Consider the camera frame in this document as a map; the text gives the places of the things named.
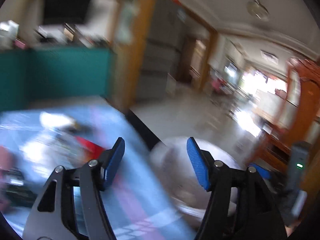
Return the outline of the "white bag-lined trash bin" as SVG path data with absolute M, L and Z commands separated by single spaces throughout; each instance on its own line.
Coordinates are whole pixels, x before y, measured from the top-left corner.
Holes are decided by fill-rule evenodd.
M 175 207 L 191 226 L 199 226 L 210 193 L 198 182 L 187 154 L 187 137 L 167 138 L 150 152 L 150 164 Z

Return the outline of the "teal lower kitchen cabinets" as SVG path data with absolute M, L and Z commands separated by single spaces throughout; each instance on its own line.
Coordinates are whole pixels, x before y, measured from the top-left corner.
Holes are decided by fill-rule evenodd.
M 53 47 L 1 51 L 1 111 L 38 100 L 111 94 L 115 55 L 106 48 Z

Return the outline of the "grey multi-door refrigerator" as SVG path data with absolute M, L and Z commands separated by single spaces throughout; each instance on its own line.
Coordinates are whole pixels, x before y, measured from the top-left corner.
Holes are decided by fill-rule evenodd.
M 165 96 L 168 75 L 182 50 L 186 14 L 172 0 L 156 0 L 146 38 L 136 100 L 156 100 Z

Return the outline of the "wooden glass sliding door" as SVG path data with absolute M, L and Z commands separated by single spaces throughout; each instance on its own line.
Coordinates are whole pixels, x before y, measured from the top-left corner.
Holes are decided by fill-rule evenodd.
M 155 4 L 156 0 L 119 1 L 119 14 L 112 42 L 116 58 L 111 102 L 123 113 L 135 103 Z

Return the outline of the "blue plaid tablecloth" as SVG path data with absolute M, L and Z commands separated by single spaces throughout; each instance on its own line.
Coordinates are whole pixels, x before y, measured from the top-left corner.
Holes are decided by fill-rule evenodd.
M 47 109 L 74 118 L 84 129 L 80 136 L 106 149 L 118 138 L 125 153 L 112 186 L 101 193 L 117 239 L 193 239 L 195 231 L 173 206 L 148 163 L 149 149 L 125 116 L 110 105 L 77 105 Z M 35 173 L 22 155 L 23 145 L 42 130 L 39 109 L 1 114 L 1 145 L 17 157 L 30 188 L 39 192 L 52 165 Z

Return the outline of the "black range hood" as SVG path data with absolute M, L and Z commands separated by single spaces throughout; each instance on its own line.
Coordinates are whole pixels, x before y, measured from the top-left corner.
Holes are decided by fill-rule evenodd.
M 84 24 L 91 0 L 44 0 L 43 25 Z

